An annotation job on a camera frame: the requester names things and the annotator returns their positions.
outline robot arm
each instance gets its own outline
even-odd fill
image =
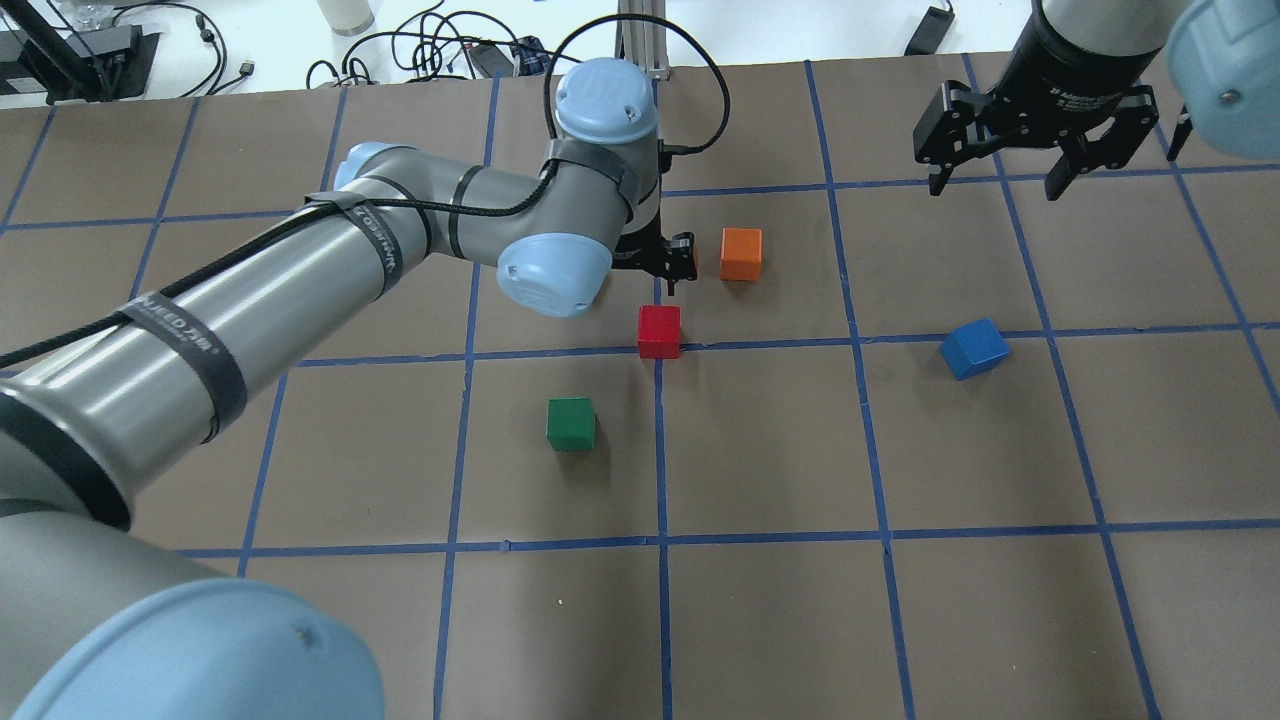
[[[494,265],[516,302],[563,318],[611,268],[694,279],[691,236],[660,234],[671,152],[645,74],[591,60],[557,99],[564,137],[539,178],[357,146],[337,191],[216,272],[0,380],[0,716],[381,717],[349,629],[118,529],[138,492],[433,252]]]
[[[1206,140],[1235,155],[1280,155],[1275,0],[1033,0],[996,86],[947,81],[916,124],[929,193],[961,163],[1002,147],[1062,150],[1044,181],[1050,200],[1083,173],[1123,168],[1160,118],[1151,87],[1134,83],[1166,38],[1170,73]]]

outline green cube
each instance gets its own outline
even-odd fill
[[[553,397],[547,404],[547,439],[557,451],[595,450],[590,397]]]

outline black stand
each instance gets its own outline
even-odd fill
[[[157,33],[143,37],[140,27],[122,27],[82,32],[68,42],[27,0],[0,0],[0,9],[27,33],[22,63],[49,90],[47,104],[105,102],[146,91]]]

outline bottle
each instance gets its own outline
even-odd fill
[[[108,18],[111,15],[111,10],[115,10],[114,3],[64,0],[61,4],[63,15],[72,23],[72,27],[81,32],[109,27]]]
[[[374,24],[374,10],[369,0],[316,0],[324,19],[335,35],[351,37]]]

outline grid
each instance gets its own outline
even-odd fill
[[[968,56],[964,56],[965,69],[969,74],[970,85],[977,86],[973,65]],[[1149,678],[1147,661],[1143,653],[1142,638],[1139,637],[1133,612],[1130,610],[1129,596],[1125,587],[1125,578],[1121,574],[1116,551],[1112,543],[1115,536],[1135,533],[1181,533],[1204,530],[1258,530],[1280,528],[1280,518],[1234,518],[1216,520],[1172,520],[1172,521],[1133,521],[1114,523],[1107,519],[1103,509],[1102,496],[1094,480],[1089,450],[1085,443],[1080,420],[1076,415],[1075,402],[1064,363],[1059,352],[1059,338],[1079,337],[1120,337],[1132,334],[1184,334],[1184,333],[1239,333],[1245,340],[1249,352],[1256,363],[1257,373],[1266,388],[1272,409],[1280,414],[1280,393],[1277,393],[1275,378],[1263,357],[1263,351],[1256,338],[1256,331],[1280,329],[1280,319],[1251,319],[1245,315],[1244,307],[1231,286],[1228,272],[1217,254],[1213,240],[1201,218],[1193,195],[1185,182],[1187,176],[1194,174],[1220,174],[1220,173],[1272,173],[1280,170],[1280,164],[1262,165],[1224,165],[1204,168],[1181,168],[1175,163],[1161,169],[1134,169],[1134,170],[1108,170],[1082,178],[1080,183],[1102,183],[1111,178],[1125,177],[1155,177],[1167,176],[1174,179],[1180,193],[1180,200],[1185,210],[1190,214],[1204,252],[1208,255],[1213,270],[1226,293],[1231,311],[1236,318],[1235,323],[1216,323],[1199,325],[1164,325],[1151,328],[1129,327],[1098,327],[1098,328],[1073,328],[1055,329],[1048,307],[1041,291],[1037,270],[1032,259],[1032,252],[1021,225],[1019,209],[1014,201],[1011,187],[1014,183],[1039,182],[1041,176],[1009,174],[1005,172],[1002,159],[995,158],[996,174],[957,177],[952,182],[987,183],[998,186],[1009,213],[1009,223],[1018,240],[1018,249],[1025,266],[1027,277],[1032,287],[1036,309],[1039,315],[1041,328],[1029,331],[1011,331],[1004,333],[1007,338],[1042,340],[1050,352],[1053,373],[1057,379],[1061,398],[1066,410],[1071,437],[1079,464],[1083,471],[1085,489],[1092,505],[1093,521],[1087,524],[1044,524],[1044,525],[1015,525],[1015,527],[970,527],[970,528],[913,528],[893,529],[891,523],[891,507],[886,501],[884,486],[881,477],[879,454],[877,447],[874,409],[869,398],[868,379],[865,375],[865,363],[863,350],[876,343],[934,343],[942,340],[937,333],[914,334],[877,334],[864,336],[859,332],[856,307],[854,304],[849,266],[845,258],[845,243],[842,238],[842,225],[840,222],[840,209],[837,204],[837,191],[879,187],[919,187],[925,181],[920,178],[900,178],[884,181],[855,181],[837,182],[832,170],[832,158],[827,138],[827,127],[823,119],[823,104],[819,97],[818,85],[814,78],[813,65],[804,63],[805,78],[808,81],[809,99],[813,108],[813,122],[818,133],[822,151],[822,165],[824,182],[804,184],[781,186],[748,186],[723,187],[703,190],[667,190],[666,197],[704,197],[722,195],[753,195],[753,193],[788,193],[788,192],[820,192],[826,195],[831,215],[831,227],[836,240],[835,256],[840,277],[840,287],[844,302],[844,313],[847,323],[847,336],[845,337],[812,337],[790,340],[751,340],[751,341],[726,341],[726,342],[689,342],[682,345],[685,352],[724,352],[737,350],[765,350],[765,348],[803,348],[803,347],[847,347],[851,352],[852,372],[855,377],[856,393],[863,420],[864,436],[860,439],[865,443],[867,455],[870,464],[872,489],[876,505],[876,529],[860,530],[829,530],[829,532],[768,532],[768,533],[704,533],[704,534],[672,534],[668,530],[667,518],[667,451],[666,451],[666,411],[663,404],[664,392],[664,361],[653,364],[654,383],[654,430],[655,430],[655,469],[657,469],[657,527],[652,534],[623,536],[623,537],[591,537],[553,541],[461,541],[458,524],[461,516],[463,470],[466,468],[467,430],[470,425],[470,406],[472,397],[474,370],[477,364],[495,360],[520,359],[545,359],[566,356],[604,356],[627,355],[634,352],[630,346],[605,347],[568,347],[552,350],[527,351],[477,351],[476,350],[476,315],[480,299],[481,273],[479,266],[474,266],[470,277],[470,297],[467,311],[466,346],[462,354],[436,354],[436,355],[398,355],[398,356],[366,356],[366,357],[321,357],[308,359],[298,363],[298,368],[324,368],[324,366],[371,366],[371,365],[402,365],[402,364],[461,364],[463,368],[463,389],[461,397],[461,413],[457,423],[456,455],[452,475],[452,502],[449,509],[448,537],[445,542],[428,543],[387,543],[387,544],[351,544],[351,546],[323,546],[323,547],[262,547],[255,543],[259,510],[268,482],[268,471],[271,462],[273,447],[279,425],[282,407],[288,393],[289,375],[280,378],[276,386],[274,404],[268,423],[268,430],[261,452],[261,461],[257,473],[257,482],[250,506],[248,518],[244,525],[243,542],[239,547],[211,547],[211,548],[186,548],[180,552],[193,559],[232,559],[238,564],[237,574],[244,577],[250,562],[259,557],[315,557],[315,556],[376,556],[376,555],[440,555],[444,559],[442,577],[442,602],[439,615],[438,646],[435,650],[435,674],[433,679],[434,717],[442,716],[444,706],[445,674],[448,671],[451,616],[454,589],[456,562],[460,553],[475,552],[529,552],[529,551],[562,551],[562,550],[589,550],[612,547],[657,547],[658,550],[658,609],[660,630],[660,687],[662,687],[662,712],[664,719],[676,716],[676,703],[672,683],[672,618],[671,618],[671,571],[668,552],[672,547],[681,546],[728,546],[728,544],[767,544],[767,543],[879,543],[883,548],[883,574],[887,589],[888,621],[892,629],[892,644],[896,656],[897,676],[901,689],[902,707],[906,717],[916,717],[916,701],[911,683],[911,662],[908,657],[908,642],[904,612],[899,596],[899,578],[895,566],[893,544],[897,541],[913,539],[959,539],[959,538],[1011,538],[1011,537],[1061,537],[1061,536],[1087,536],[1101,539],[1107,570],[1114,587],[1115,600],[1119,606],[1124,625],[1124,633],[1129,644],[1129,652],[1138,676],[1142,691],[1142,700],[1146,705],[1148,717],[1160,717],[1160,697]],[[495,123],[498,117],[500,81],[492,83],[489,100],[488,127],[485,140],[484,161],[493,160],[493,142]],[[346,90],[338,97],[337,113],[333,122],[333,131],[325,160],[324,173],[319,187],[325,187],[329,182],[333,163],[338,147],[339,133],[342,131],[343,114],[347,106],[348,92]],[[147,269],[151,251],[155,246],[157,233],[165,223],[188,223],[207,220],[232,220],[253,218],[278,218],[289,211],[251,211],[251,213],[221,213],[221,214],[192,214],[170,215],[166,213],[169,197],[173,192],[174,182],[178,178],[183,156],[191,140],[192,128],[196,124],[201,102],[197,99],[191,104],[191,111],[186,122],[182,140],[178,145],[177,155],[173,160],[164,195],[154,217],[138,217],[124,219],[104,220],[72,220],[47,223],[14,223],[14,213],[18,208],[22,193],[31,177],[32,169],[40,156],[41,149],[49,135],[58,109],[49,113],[47,119],[40,132],[40,137],[26,164],[20,179],[17,183],[13,200],[10,201],[3,222],[0,222],[0,237],[6,231],[17,229],[55,229],[55,228],[81,228],[81,227],[109,227],[109,225],[150,225],[146,247],[138,264],[129,296],[140,292],[143,275]],[[1167,147],[1164,131],[1156,129],[1162,147]],[[663,301],[660,284],[653,283],[653,302]],[[4,373],[0,377],[12,377],[14,373]]]

